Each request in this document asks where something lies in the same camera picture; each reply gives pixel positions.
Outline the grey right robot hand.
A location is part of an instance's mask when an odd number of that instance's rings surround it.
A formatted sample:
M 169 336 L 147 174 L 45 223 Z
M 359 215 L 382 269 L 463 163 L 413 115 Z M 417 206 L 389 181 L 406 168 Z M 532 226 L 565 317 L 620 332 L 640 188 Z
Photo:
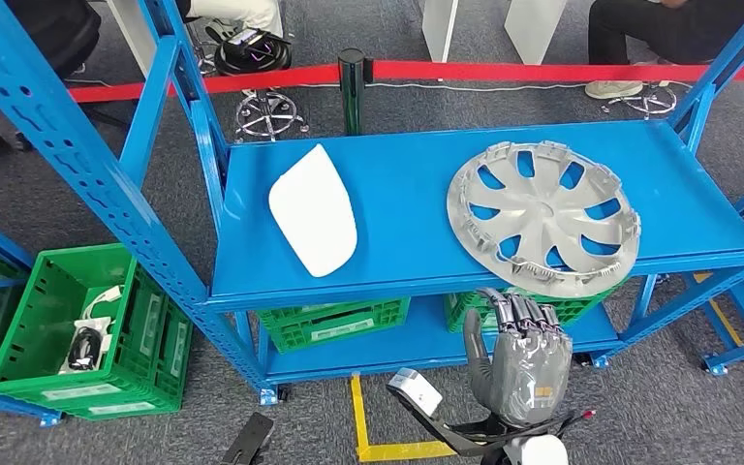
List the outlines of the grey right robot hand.
M 512 426 L 548 420 L 567 389 L 572 338 L 548 304 L 494 288 L 480 288 L 478 294 L 493 311 L 498 333 L 489 355 L 480 315 L 474 309 L 467 312 L 463 341 L 475 398 Z

